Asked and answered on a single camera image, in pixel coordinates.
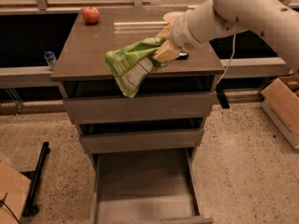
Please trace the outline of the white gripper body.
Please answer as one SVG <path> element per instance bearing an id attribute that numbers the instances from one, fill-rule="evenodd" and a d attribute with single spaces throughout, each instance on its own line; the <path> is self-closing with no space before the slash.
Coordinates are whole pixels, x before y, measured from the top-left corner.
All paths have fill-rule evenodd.
<path id="1" fill-rule="evenodd" d="M 193 52 L 202 46 L 202 44 L 193 37 L 190 31 L 190 13 L 191 12 L 187 10 L 180 14 L 172 23 L 170 32 L 170 41 L 173 45 L 186 53 Z"/>

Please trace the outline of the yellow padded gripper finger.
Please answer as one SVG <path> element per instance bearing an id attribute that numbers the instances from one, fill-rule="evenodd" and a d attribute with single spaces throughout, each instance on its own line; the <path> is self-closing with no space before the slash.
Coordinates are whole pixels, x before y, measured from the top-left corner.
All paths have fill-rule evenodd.
<path id="1" fill-rule="evenodd" d="M 162 40 L 167 40 L 170 38 L 171 34 L 171 24 L 167 24 L 157 35 L 156 37 Z"/>
<path id="2" fill-rule="evenodd" d="M 175 60 L 180 53 L 180 49 L 176 48 L 171 41 L 166 40 L 153 53 L 151 58 L 159 63 Z"/>

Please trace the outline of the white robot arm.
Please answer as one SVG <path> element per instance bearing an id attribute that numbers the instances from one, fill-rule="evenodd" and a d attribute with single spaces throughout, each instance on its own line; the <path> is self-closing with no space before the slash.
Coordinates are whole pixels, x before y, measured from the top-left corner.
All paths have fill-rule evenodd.
<path id="1" fill-rule="evenodd" d="M 250 30 L 291 69 L 299 70 L 299 12 L 278 0 L 207 0 L 175 17 L 158 34 L 192 52 L 215 39 Z"/>

